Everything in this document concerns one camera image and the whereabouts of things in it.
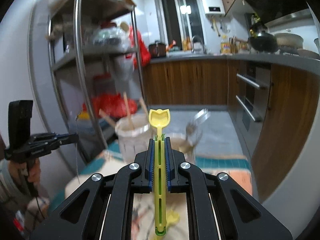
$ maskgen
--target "cooking oil bottle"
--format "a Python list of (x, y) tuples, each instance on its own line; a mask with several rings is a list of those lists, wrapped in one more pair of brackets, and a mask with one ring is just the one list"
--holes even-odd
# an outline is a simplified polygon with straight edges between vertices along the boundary
[(227, 35), (222, 35), (220, 53), (221, 54), (231, 53), (230, 42), (228, 40)]

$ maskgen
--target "metal shelf rack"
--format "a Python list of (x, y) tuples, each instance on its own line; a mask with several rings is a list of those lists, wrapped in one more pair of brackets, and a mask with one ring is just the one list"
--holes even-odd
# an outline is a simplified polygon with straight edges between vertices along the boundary
[[(146, 101), (143, 80), (142, 80), (142, 67), (141, 67), (141, 55), (140, 48), (138, 43), (138, 32), (137, 32), (137, 22), (135, 15), (135, 6), (126, 4), (120, 0), (65, 0), (63, 4), (51, 15), (49, 20), (49, 35), (52, 31), (53, 21), (59, 19), (64, 13), (71, 13), (73, 11), (73, 33), (74, 33), (74, 50), (65, 53), (64, 56), (55, 62), (53, 44), (49, 42), (49, 57), (50, 65), (52, 72), (53, 86), (55, 89), (55, 95), (59, 104), (60, 111), (62, 113), (64, 122), (67, 127), (68, 117), (64, 109), (59, 88), (57, 85), (55, 72), (61, 68), (74, 66), (76, 63), (76, 68), (78, 72), (78, 79), (80, 82), (80, 87), (82, 94), (84, 96), (84, 102), (87, 107), (87, 111), (90, 117), (90, 121), (94, 128), (95, 134), (98, 138), (99, 146), (101, 149), (106, 149), (108, 147), (106, 140), (103, 135), (103, 131), (100, 128), (99, 120), (94, 114), (93, 105), (91, 97), (87, 88), (87, 77), (86, 69), (84, 65), (84, 59), (93, 59), (97, 60), (103, 55), (118, 56), (128, 53), (136, 53), (140, 86), (142, 97)], [(121, 51), (114, 49), (110, 46), (95, 46), (95, 45), (86, 45), (82, 44), (82, 33), (81, 33), (81, 15), (90, 16), (93, 21), (99, 22), (100, 20), (113, 20), (120, 16), (131, 13), (131, 21), (134, 35), (135, 47), (126, 51)]]

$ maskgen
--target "plastic bag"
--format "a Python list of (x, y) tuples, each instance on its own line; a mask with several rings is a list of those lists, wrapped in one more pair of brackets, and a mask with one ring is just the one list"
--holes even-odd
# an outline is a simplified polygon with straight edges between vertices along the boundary
[[(134, 36), (133, 36), (132, 26), (130, 26), (129, 38), (131, 40), (132, 47), (134, 47)], [(145, 44), (142, 40), (141, 33), (139, 31), (138, 31), (138, 42), (139, 42), (140, 54), (141, 54), (141, 64), (143, 67), (145, 67), (146, 65), (148, 65), (150, 63), (151, 54), (148, 51), (147, 47), (145, 46)], [(136, 69), (138, 67), (136, 58), (134, 58), (133, 63), (134, 63), (134, 68)]]
[(110, 64), (111, 76), (116, 80), (127, 81), (132, 76), (133, 71), (132, 54), (115, 57), (112, 64)]
[(121, 51), (126, 51), (131, 47), (131, 42), (127, 33), (118, 27), (97, 30), (93, 34), (92, 42), (94, 45), (114, 46)]
[[(127, 116), (124, 100), (120, 94), (101, 94), (95, 98), (92, 98), (93, 110), (96, 116), (99, 116), (99, 110), (102, 109), (107, 115), (114, 118), (122, 118)], [(137, 103), (133, 99), (128, 98), (129, 110), (131, 114), (134, 114), (138, 110)], [(85, 103), (82, 104), (82, 110), (87, 111)]]

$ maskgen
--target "red bag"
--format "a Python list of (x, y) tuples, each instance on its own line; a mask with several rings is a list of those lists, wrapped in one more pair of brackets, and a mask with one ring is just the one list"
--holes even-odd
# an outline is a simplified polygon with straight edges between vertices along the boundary
[[(107, 115), (114, 118), (127, 116), (124, 100), (120, 93), (117, 95), (101, 94), (92, 98), (94, 113), (99, 116), (99, 110), (102, 109)], [(138, 110), (137, 104), (133, 99), (128, 99), (130, 114), (135, 114)], [(85, 103), (82, 104), (83, 111), (87, 111)]]
[[(132, 47), (134, 47), (134, 36), (133, 36), (132, 26), (130, 26), (129, 39), (131, 40)], [(145, 67), (146, 65), (148, 65), (150, 63), (151, 54), (148, 51), (147, 47), (145, 46), (145, 44), (142, 40), (141, 33), (139, 31), (138, 31), (138, 43), (140, 46), (141, 63), (142, 63), (142, 66)], [(137, 59), (136, 58), (133, 59), (133, 63), (134, 63), (134, 68), (136, 69), (137, 68)]]

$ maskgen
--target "person's hand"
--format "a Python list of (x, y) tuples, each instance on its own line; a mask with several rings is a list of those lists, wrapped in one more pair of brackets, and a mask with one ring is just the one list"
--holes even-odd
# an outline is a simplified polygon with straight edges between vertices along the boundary
[[(26, 168), (27, 168), (26, 163), (20, 164), (20, 163), (15, 163), (13, 161), (8, 161), (8, 170), (9, 170), (10, 176), (18, 185), (21, 185), (18, 169), (26, 169)], [(35, 185), (39, 184), (40, 173), (41, 173), (40, 161), (39, 159), (35, 159), (35, 164), (29, 170), (28, 182), (34, 183)]]

